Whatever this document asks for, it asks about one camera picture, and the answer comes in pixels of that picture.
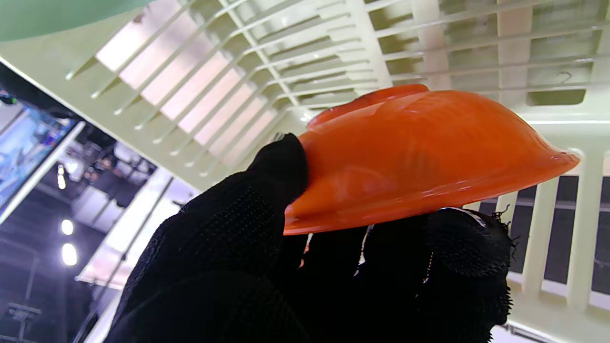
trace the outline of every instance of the black glove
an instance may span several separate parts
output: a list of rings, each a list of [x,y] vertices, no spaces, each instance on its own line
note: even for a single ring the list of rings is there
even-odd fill
[[[305,254],[307,236],[282,235],[306,185],[286,135],[167,219],[107,342],[482,343],[506,321],[512,242],[497,218],[442,209],[377,224],[359,265],[367,227],[314,234]]]

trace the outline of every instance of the green object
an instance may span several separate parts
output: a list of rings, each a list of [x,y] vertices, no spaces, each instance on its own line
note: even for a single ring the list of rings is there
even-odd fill
[[[0,42],[94,23],[152,0],[0,0]]]

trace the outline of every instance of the orange bowl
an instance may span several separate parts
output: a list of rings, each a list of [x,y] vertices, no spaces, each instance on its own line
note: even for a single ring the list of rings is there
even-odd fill
[[[554,178],[580,161],[480,95],[419,91],[378,98],[343,105],[299,137],[309,186],[286,209],[284,234],[462,206]]]

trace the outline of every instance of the white plastic basket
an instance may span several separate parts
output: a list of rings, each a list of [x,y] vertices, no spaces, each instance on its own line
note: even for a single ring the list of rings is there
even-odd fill
[[[2,43],[0,59],[199,190],[243,169],[273,133],[299,134],[372,90],[424,83],[489,96],[583,155],[566,292],[543,287],[554,179],[537,189],[509,322],[597,343],[610,337],[610,311],[590,304],[610,174],[607,15],[607,0],[158,0]]]

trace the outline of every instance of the display screen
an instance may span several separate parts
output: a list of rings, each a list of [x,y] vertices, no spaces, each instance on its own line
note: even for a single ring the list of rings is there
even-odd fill
[[[0,214],[76,123],[20,104],[0,107]]]

